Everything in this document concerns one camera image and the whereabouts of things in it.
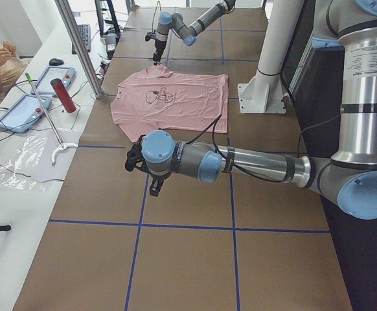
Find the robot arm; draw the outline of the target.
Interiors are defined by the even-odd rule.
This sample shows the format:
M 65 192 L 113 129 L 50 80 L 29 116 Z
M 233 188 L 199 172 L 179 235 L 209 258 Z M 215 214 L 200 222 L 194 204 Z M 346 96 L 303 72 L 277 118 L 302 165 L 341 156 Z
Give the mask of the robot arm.
M 135 143 L 139 168 L 152 177 L 157 196 L 171 174 L 213 182 L 239 172 L 273 183 L 312 190 L 353 217 L 377 219 L 377 1 L 317 1 L 315 49 L 344 50 L 337 152 L 330 158 L 270 154 L 175 141 L 163 130 Z
M 236 1 L 220 1 L 213 7 L 210 7 L 204 14 L 193 21 L 190 25 L 186 25 L 183 16 L 179 12 L 169 13 L 161 12 L 157 22 L 157 28 L 151 32 L 147 32 L 145 41 L 154 40 L 155 52 L 152 60 L 154 65 L 161 63 L 161 58 L 166 49 L 168 34 L 170 31 L 175 32 L 187 46 L 191 46 L 196 42 L 196 38 L 206 28 L 212 25 L 217 19 L 223 15 L 231 13 L 235 8 Z

